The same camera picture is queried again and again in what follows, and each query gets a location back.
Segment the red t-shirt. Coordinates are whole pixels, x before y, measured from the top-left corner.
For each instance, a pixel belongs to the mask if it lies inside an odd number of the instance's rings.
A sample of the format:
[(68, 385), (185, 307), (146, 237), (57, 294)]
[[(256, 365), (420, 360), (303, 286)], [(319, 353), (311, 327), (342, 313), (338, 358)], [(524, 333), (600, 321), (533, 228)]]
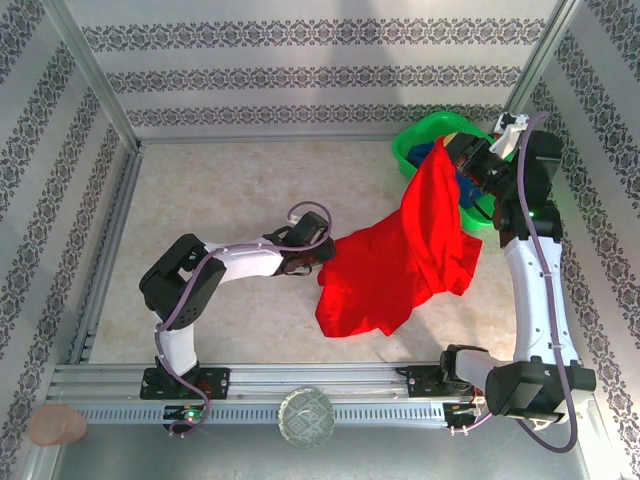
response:
[(337, 240), (335, 258), (317, 277), (323, 291), (315, 317), (326, 337), (375, 329), (390, 336), (434, 295), (465, 293), (483, 243), (463, 231), (459, 196), (440, 138), (396, 211)]

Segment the green plastic mesh basket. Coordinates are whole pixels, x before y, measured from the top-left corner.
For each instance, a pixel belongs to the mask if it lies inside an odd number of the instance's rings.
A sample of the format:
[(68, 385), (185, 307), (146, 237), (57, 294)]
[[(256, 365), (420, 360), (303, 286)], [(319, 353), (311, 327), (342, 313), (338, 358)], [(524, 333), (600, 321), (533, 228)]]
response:
[[(391, 150), (401, 174), (407, 180), (411, 180), (422, 163), (421, 160), (410, 159), (412, 149), (425, 149), (426, 145), (432, 146), (438, 138), (454, 132), (468, 133), (487, 139), (491, 143), (494, 142), (490, 134), (483, 132), (458, 114), (446, 111), (432, 113), (394, 139)], [(494, 197), (483, 194), (471, 180), (460, 173), (456, 174), (456, 179), (460, 191), (459, 206), (463, 228), (468, 231), (479, 231), (491, 227), (491, 218), (486, 218), (483, 213), (488, 216), (493, 214)]]

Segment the blue cloth garment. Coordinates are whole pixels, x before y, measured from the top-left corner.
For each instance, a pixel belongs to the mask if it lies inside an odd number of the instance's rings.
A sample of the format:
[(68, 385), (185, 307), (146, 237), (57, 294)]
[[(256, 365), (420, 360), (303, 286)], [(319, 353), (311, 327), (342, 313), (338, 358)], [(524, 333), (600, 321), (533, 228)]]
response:
[[(434, 145), (434, 142), (428, 142), (411, 147), (407, 154), (407, 161), (418, 169), (430, 154)], [(459, 205), (462, 208), (473, 208), (474, 203), (484, 197), (480, 189), (469, 178), (459, 172), (456, 173), (456, 181), (460, 191)]]

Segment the round patterned glass disc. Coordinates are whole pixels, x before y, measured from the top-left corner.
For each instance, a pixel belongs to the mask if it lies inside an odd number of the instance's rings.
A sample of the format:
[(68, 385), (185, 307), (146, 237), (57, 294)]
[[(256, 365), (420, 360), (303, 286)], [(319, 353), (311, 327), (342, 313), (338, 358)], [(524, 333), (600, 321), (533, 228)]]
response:
[(306, 386), (289, 393), (278, 409), (277, 422), (282, 437), (300, 449), (323, 445), (333, 434), (335, 411), (320, 390)]

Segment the small controller board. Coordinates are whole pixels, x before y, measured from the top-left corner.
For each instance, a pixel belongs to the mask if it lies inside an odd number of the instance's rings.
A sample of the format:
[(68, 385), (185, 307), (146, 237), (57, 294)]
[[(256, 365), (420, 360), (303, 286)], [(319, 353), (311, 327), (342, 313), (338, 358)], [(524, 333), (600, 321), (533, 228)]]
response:
[(474, 403), (445, 403), (444, 415), (449, 428), (469, 428), (488, 413), (485, 406)]
[(204, 405), (167, 405), (163, 411), (164, 422), (184, 421), (193, 424), (200, 422), (206, 416)]

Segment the pink translucent cup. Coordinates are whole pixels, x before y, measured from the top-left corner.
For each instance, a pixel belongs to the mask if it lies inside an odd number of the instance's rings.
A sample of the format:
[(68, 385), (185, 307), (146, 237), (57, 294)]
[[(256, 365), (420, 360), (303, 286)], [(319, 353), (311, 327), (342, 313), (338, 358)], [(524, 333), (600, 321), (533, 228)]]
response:
[(35, 445), (58, 446), (80, 440), (87, 428), (88, 421), (78, 411), (64, 404), (49, 404), (36, 411), (27, 433)]

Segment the aluminium frame post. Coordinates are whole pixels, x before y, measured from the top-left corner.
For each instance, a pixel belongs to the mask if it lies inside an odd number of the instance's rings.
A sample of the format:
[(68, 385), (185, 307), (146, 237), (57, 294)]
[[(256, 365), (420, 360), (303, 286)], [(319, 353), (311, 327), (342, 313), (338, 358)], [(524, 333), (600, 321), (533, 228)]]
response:
[(40, 0), (40, 2), (111, 123), (123, 139), (127, 150), (137, 152), (141, 141), (67, 2), (65, 0)]
[(503, 110), (522, 113), (529, 97), (553, 58), (577, 10), (584, 0), (557, 0), (555, 7), (511, 91)]

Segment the aluminium table edge rail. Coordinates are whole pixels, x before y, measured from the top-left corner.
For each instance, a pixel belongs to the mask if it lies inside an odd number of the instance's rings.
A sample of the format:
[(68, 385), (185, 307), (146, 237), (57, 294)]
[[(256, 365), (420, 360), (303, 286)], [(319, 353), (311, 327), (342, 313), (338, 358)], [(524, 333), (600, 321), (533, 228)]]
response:
[(235, 143), (298, 143), (298, 142), (350, 142), (350, 141), (390, 141), (396, 134), (314, 134), (314, 135), (263, 135), (263, 136), (209, 136), (209, 137), (159, 137), (142, 139), (141, 146), (151, 145), (195, 145), (195, 144), (235, 144)]

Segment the long aluminium mounting rail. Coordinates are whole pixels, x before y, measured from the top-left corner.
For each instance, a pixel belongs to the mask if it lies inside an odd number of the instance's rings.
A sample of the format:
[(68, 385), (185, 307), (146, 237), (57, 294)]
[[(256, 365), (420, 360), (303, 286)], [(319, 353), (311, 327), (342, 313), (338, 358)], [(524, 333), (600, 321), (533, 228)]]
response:
[[(408, 365), (439, 365), (421, 363), (338, 363), (338, 364), (232, 364), (203, 365), (201, 367), (228, 368), (230, 383), (225, 400), (277, 403), (299, 387), (314, 387), (341, 402), (385, 401), (391, 399), (428, 399), (453, 403), (468, 403), (473, 397), (410, 398), (406, 380), (397, 374), (397, 367)], [(46, 393), (48, 401), (67, 404), (98, 404), (125, 402), (154, 402), (163, 404), (196, 404), (200, 399), (142, 400), (140, 387), (144, 370), (153, 365), (62, 365), (54, 369)], [(516, 392), (515, 386), (499, 387), (489, 375), (478, 380), (465, 380), (484, 391), (487, 400), (501, 399)]]

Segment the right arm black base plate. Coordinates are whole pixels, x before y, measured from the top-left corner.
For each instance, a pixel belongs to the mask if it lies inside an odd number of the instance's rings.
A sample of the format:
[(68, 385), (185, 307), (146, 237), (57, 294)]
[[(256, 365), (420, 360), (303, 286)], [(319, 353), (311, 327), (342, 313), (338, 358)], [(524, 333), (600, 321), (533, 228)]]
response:
[(484, 391), (478, 386), (459, 378), (452, 367), (435, 364), (408, 365), (397, 367), (395, 371), (405, 378), (410, 398), (484, 395)]

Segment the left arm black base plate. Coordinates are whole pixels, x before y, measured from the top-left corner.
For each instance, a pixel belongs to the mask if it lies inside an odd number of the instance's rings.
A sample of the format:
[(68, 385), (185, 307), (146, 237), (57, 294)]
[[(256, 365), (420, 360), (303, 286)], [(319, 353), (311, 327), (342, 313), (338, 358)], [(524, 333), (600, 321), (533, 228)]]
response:
[[(225, 400), (230, 383), (228, 368), (195, 366), (183, 380), (202, 391), (210, 400)], [(179, 383), (161, 366), (144, 370), (140, 387), (142, 400), (192, 400), (200, 396)]]

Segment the aluminium table side rail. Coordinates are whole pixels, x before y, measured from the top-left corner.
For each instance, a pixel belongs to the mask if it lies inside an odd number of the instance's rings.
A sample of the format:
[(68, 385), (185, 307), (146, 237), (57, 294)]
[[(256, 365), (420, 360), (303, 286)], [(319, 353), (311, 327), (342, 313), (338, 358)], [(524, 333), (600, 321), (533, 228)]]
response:
[(90, 358), (92, 346), (88, 344), (88, 340), (97, 332), (145, 149), (145, 143), (140, 143), (126, 157), (112, 191), (101, 236), (85, 282), (79, 319), (64, 364), (79, 364)]

